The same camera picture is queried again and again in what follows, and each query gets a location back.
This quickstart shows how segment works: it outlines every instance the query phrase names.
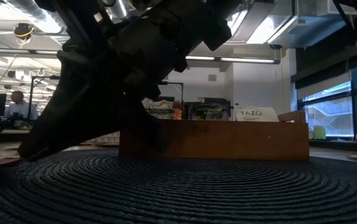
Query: robotic arm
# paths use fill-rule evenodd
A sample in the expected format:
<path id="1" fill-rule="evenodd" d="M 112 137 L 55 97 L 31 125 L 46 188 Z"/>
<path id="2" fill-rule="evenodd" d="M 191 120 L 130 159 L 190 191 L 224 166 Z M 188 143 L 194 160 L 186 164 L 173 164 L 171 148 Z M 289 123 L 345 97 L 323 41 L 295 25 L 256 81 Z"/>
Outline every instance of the robotic arm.
<path id="1" fill-rule="evenodd" d="M 201 42 L 216 50 L 231 38 L 225 20 L 242 0 L 164 0 L 140 18 L 114 24 L 101 0 L 36 0 L 59 13 L 71 39 L 57 56 L 60 82 L 29 137 L 22 157 L 40 158 L 127 129 L 159 151 L 167 142 L 141 101 L 160 95 L 158 83 L 187 68 Z"/>

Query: woven placemat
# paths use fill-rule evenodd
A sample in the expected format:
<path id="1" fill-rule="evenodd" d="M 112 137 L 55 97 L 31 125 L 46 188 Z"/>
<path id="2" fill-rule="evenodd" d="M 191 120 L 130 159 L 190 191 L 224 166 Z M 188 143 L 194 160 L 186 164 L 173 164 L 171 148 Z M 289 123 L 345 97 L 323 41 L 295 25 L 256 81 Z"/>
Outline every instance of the woven placemat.
<path id="1" fill-rule="evenodd" d="M 0 170 L 0 223 L 357 223 L 357 163 L 61 152 Z"/>

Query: paper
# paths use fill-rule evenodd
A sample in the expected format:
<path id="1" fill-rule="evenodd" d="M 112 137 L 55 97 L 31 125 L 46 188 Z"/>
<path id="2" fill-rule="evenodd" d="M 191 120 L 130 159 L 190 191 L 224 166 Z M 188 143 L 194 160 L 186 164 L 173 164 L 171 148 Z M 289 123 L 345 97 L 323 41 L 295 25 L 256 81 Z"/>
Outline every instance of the paper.
<path id="1" fill-rule="evenodd" d="M 277 112 L 272 107 L 234 106 L 236 121 L 279 122 Z"/>

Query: wooden box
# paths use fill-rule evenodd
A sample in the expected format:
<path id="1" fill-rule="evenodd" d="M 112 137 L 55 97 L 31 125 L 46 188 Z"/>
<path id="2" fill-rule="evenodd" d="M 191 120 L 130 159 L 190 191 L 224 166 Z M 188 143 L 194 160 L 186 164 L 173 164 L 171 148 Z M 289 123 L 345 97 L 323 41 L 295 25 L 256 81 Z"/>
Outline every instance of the wooden box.
<path id="1" fill-rule="evenodd" d="M 120 156 L 208 159 L 309 160 L 304 111 L 282 114 L 286 122 L 162 120 L 168 150 L 162 154 L 140 145 L 122 131 Z"/>

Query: fluorescent light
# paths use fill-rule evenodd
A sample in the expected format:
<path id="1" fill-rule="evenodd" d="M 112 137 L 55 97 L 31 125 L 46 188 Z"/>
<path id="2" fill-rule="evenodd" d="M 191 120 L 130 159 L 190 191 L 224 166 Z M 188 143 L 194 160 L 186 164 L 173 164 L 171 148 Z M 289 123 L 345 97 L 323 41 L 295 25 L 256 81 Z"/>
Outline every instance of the fluorescent light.
<path id="1" fill-rule="evenodd" d="M 56 50 L 36 50 L 38 54 L 56 55 L 58 51 Z"/>
<path id="2" fill-rule="evenodd" d="M 264 44 L 274 34 L 274 30 L 274 21 L 267 16 L 246 41 L 246 44 Z"/>
<path id="3" fill-rule="evenodd" d="M 281 35 L 286 29 L 289 28 L 292 23 L 294 23 L 297 20 L 297 16 L 294 16 L 292 19 L 289 20 L 278 32 L 276 32 L 269 40 L 267 40 L 267 43 L 273 42 L 279 35 Z"/>
<path id="4" fill-rule="evenodd" d="M 19 50 L 19 49 L 0 49 L 0 53 L 9 53 L 9 54 L 29 54 L 28 50 Z"/>
<path id="5" fill-rule="evenodd" d="M 44 102 L 44 103 L 46 103 L 46 102 L 48 102 L 49 100 L 43 100 L 43 99 L 35 99 L 35 98 L 33 98 L 32 101 L 33 101 L 33 102 Z"/>
<path id="6" fill-rule="evenodd" d="M 12 93 L 7 93 L 7 92 L 1 92 L 0 93 L 3 93 L 3 94 L 7 94 L 7 95 L 11 95 Z M 53 93 L 33 93 L 33 96 L 52 96 Z"/>
<path id="7" fill-rule="evenodd" d="M 49 85 L 49 83 L 47 83 L 46 81 L 39 80 L 38 78 L 36 78 L 35 81 L 40 82 L 41 84 L 44 84 L 44 85 Z"/>
<path id="8" fill-rule="evenodd" d="M 186 60 L 214 60 L 214 57 L 186 56 Z"/>
<path id="9" fill-rule="evenodd" d="M 47 86 L 47 89 L 50 89 L 50 90 L 56 90 L 56 86 Z"/>
<path id="10" fill-rule="evenodd" d="M 274 63 L 275 60 L 254 58 L 221 58 L 222 62 Z"/>
<path id="11" fill-rule="evenodd" d="M 232 15 L 232 21 L 228 22 L 229 28 L 231 28 L 232 36 L 236 33 L 239 26 L 242 24 L 247 14 L 247 10 L 243 10 L 242 12 L 237 12 Z"/>

